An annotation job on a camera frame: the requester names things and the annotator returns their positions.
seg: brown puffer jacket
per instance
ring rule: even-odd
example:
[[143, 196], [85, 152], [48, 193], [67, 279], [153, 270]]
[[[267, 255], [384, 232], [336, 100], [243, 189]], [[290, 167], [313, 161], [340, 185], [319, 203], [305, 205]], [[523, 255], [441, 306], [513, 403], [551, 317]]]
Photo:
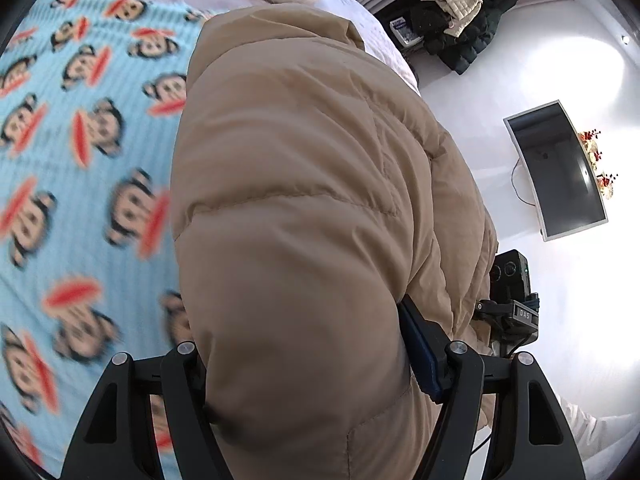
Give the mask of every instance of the brown puffer jacket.
[[353, 25], [320, 10], [216, 16], [187, 84], [175, 247], [231, 472], [411, 479], [438, 410], [396, 301], [408, 292], [479, 348], [469, 321], [497, 245], [460, 152]]

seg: silver screw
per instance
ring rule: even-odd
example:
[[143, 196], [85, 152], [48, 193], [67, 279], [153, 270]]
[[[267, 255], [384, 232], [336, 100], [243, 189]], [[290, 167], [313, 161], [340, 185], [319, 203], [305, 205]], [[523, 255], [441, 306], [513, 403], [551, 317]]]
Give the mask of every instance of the silver screw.
[[525, 366], [529, 366], [533, 364], [533, 355], [529, 352], [520, 352], [518, 354], [518, 361], [520, 361]]
[[118, 352], [111, 358], [111, 362], [115, 365], [122, 365], [127, 362], [129, 357], [124, 352]]
[[184, 343], [180, 343], [178, 345], [178, 354], [189, 355], [195, 350], [195, 348], [196, 345], [194, 345], [191, 341], [185, 341]]
[[469, 350], [466, 343], [463, 343], [462, 341], [453, 341], [451, 345], [449, 345], [449, 348], [451, 348], [451, 351], [454, 354], [466, 354], [466, 351]]

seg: television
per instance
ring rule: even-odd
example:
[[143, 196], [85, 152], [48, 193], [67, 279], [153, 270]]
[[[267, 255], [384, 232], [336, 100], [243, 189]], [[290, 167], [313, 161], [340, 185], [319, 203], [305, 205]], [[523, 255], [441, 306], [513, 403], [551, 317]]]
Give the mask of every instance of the television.
[[504, 123], [529, 174], [545, 242], [608, 221], [596, 175], [560, 101]]

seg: black screen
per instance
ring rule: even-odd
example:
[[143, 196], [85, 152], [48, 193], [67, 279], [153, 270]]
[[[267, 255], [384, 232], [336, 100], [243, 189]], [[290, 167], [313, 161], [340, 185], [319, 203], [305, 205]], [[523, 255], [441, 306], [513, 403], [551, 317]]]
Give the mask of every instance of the black screen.
[[606, 218], [574, 128], [558, 103], [509, 119], [536, 189], [547, 237]]

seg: blue blanket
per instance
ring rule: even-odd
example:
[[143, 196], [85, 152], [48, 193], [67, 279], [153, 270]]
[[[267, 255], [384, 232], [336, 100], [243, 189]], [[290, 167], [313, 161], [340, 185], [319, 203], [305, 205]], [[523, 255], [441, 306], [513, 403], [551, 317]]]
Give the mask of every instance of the blue blanket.
[[[190, 338], [168, 185], [206, 17], [38, 0], [0, 58], [0, 416], [55, 475], [108, 359]], [[152, 400], [165, 476], [178, 478]]]

